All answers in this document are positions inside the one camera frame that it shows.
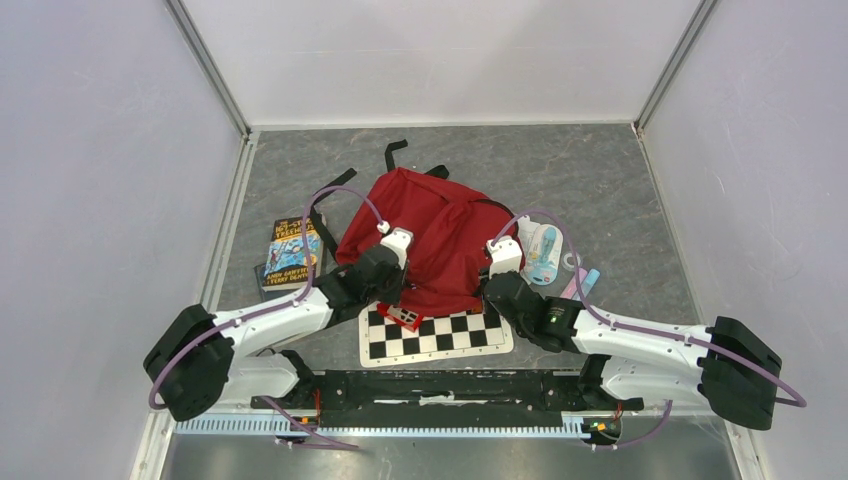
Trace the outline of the red backpack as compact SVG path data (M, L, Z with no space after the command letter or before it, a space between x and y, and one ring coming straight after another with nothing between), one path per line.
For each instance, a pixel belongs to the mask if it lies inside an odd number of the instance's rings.
M394 306L431 317L478 307L480 273L491 264L486 243L514 214L485 194L449 180L442 165L425 173L396 166L393 153L407 144L400 140L386 147L387 171L376 180L338 243L337 268L378 245L382 234L377 224L385 220L414 235L405 288Z

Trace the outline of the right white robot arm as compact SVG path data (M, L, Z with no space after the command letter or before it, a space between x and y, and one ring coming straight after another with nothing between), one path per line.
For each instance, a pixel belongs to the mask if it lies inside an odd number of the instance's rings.
M672 325L588 311L575 300L544 297L515 272L494 275L486 304L522 338L553 353L587 357L580 400L602 408L613 399L707 405L752 430L771 428L780 356L742 322L719 316L711 326Z

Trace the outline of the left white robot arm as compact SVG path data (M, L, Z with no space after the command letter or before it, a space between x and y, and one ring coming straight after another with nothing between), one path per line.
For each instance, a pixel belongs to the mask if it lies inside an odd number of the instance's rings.
M219 403L259 396L306 405L313 379L293 355L264 356L262 350L357 318L378 298L400 291L406 265L403 248L378 244L355 263L272 301L233 311L184 308L142 362L153 383L149 406L186 421Z

